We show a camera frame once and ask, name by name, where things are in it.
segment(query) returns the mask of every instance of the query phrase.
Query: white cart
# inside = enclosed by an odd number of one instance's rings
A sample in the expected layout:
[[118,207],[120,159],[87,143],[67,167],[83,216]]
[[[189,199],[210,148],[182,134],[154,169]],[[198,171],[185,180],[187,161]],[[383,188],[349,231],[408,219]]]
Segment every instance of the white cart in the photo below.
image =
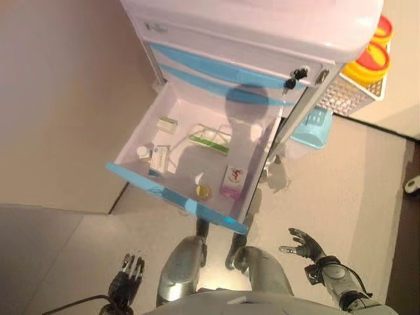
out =
[[[107,168],[156,197],[239,233],[269,154],[284,143],[373,35],[382,0],[121,0],[161,85]],[[172,135],[156,126],[178,121]],[[232,136],[227,155],[197,146],[197,124]],[[162,177],[139,146],[170,146]],[[247,169],[237,200],[220,193],[227,165]],[[198,199],[196,185],[211,187]]]

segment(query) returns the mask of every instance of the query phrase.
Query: red lid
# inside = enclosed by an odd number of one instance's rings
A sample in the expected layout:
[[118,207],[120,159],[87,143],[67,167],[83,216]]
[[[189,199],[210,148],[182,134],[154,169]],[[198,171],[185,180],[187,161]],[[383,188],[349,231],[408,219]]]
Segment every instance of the red lid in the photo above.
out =
[[[370,46],[374,46],[374,51],[371,51],[369,49]],[[384,64],[380,64],[374,59],[373,55],[377,53],[381,54],[385,59]],[[364,50],[364,52],[356,60],[356,62],[369,70],[381,71],[388,68],[390,60],[387,50],[384,47],[380,46],[380,44],[371,41],[367,48]]]
[[379,19],[378,28],[384,31],[384,34],[378,34],[375,32],[375,37],[388,37],[392,33],[392,23],[388,18],[381,15],[381,18]]

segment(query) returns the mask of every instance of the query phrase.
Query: small bottle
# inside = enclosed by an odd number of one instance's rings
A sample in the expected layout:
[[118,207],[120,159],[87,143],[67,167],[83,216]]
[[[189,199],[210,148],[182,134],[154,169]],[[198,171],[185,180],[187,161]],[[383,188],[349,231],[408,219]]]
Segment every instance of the small bottle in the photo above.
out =
[[136,150],[137,156],[141,160],[150,159],[150,149],[146,146],[139,146]]
[[208,200],[211,197],[211,188],[208,185],[197,185],[196,194],[201,200]]

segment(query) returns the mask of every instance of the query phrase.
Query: blue basket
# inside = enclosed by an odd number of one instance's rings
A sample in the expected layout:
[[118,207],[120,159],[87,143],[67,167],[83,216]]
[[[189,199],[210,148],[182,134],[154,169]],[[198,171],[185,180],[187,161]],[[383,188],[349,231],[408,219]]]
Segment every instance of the blue basket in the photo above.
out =
[[315,107],[295,129],[291,138],[311,148],[322,149],[327,144],[332,123],[332,111]]

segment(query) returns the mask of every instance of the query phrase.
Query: white basket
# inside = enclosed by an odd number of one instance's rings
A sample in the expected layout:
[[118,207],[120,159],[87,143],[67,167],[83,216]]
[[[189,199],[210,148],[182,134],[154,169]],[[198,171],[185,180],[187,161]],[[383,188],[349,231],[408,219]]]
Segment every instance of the white basket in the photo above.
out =
[[[387,45],[387,51],[390,52],[390,44]],[[316,105],[349,116],[374,100],[383,100],[387,76],[388,74],[382,80],[363,87],[340,73],[327,87]]]

